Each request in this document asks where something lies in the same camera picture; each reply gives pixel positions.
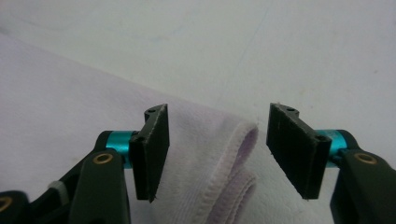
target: cloth fold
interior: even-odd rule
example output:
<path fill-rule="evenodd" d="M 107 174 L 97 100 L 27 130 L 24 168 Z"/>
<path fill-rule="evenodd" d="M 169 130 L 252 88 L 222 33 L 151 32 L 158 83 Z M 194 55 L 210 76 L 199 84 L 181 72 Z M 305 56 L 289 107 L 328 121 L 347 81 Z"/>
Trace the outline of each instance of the cloth fold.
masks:
<path fill-rule="evenodd" d="M 132 223 L 237 223 L 255 188 L 244 168 L 257 126 L 127 82 L 0 35 L 0 191 L 34 200 L 104 130 L 139 130 L 168 104 L 170 144 L 156 200 L 135 199 Z"/>

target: towel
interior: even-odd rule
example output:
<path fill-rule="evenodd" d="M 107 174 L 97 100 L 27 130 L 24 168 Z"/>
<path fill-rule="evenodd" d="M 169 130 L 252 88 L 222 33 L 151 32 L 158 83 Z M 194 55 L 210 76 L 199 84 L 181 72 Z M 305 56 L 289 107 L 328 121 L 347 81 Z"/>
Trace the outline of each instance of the towel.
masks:
<path fill-rule="evenodd" d="M 254 123 L 4 35 L 0 69 L 0 191 L 22 190 L 34 200 L 92 150 L 101 131 L 139 130 L 146 109 L 168 104 L 170 147 L 152 204 L 135 199 L 133 173 L 125 172 L 132 223 L 237 223 L 242 216 L 255 189 L 244 168 Z"/>

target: cloth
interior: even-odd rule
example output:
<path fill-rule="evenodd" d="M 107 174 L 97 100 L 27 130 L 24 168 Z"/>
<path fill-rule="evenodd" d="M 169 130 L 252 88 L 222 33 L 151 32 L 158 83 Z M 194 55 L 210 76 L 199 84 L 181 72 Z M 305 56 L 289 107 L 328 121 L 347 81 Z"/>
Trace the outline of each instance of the cloth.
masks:
<path fill-rule="evenodd" d="M 0 191 L 19 189 L 34 200 L 92 150 L 101 131 L 140 130 L 146 109 L 168 104 L 170 147 L 156 200 L 137 201 L 132 172 L 125 173 L 132 223 L 240 218 L 255 186 L 244 168 L 255 124 L 4 35 L 0 69 Z"/>

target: teal metallic band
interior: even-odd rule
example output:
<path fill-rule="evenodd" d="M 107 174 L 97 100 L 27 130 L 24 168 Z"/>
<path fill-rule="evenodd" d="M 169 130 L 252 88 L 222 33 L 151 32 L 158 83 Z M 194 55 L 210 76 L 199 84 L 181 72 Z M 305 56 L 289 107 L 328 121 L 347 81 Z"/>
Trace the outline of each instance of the teal metallic band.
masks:
<path fill-rule="evenodd" d="M 329 159 L 338 156 L 338 152 L 341 149 L 347 148 L 347 141 L 343 135 L 337 130 L 316 130 L 320 135 L 328 136 L 332 139 L 332 145 L 330 146 Z M 335 166 L 332 163 L 328 163 L 328 166 Z"/>
<path fill-rule="evenodd" d="M 129 140 L 133 134 L 131 131 L 114 131 L 107 138 L 106 148 L 114 148 L 124 158 L 125 169 L 132 168 L 129 161 Z"/>

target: brass screw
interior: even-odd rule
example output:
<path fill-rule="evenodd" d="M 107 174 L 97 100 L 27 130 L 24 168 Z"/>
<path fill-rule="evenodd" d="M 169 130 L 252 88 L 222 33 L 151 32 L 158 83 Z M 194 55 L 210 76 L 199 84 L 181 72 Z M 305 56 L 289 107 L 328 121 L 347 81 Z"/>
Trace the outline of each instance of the brass screw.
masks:
<path fill-rule="evenodd" d="M 99 165 L 108 163 L 111 160 L 113 160 L 113 155 L 111 155 L 109 153 L 102 153 L 102 154 L 95 156 L 95 158 L 93 158 L 93 162 L 96 164 L 99 164 Z"/>
<path fill-rule="evenodd" d="M 354 156 L 358 161 L 362 161 L 372 165 L 377 164 L 376 158 L 370 156 L 369 154 L 359 152 L 359 153 L 355 153 Z"/>
<path fill-rule="evenodd" d="M 6 210 L 12 204 L 12 198 L 5 196 L 0 198 L 0 212 Z"/>

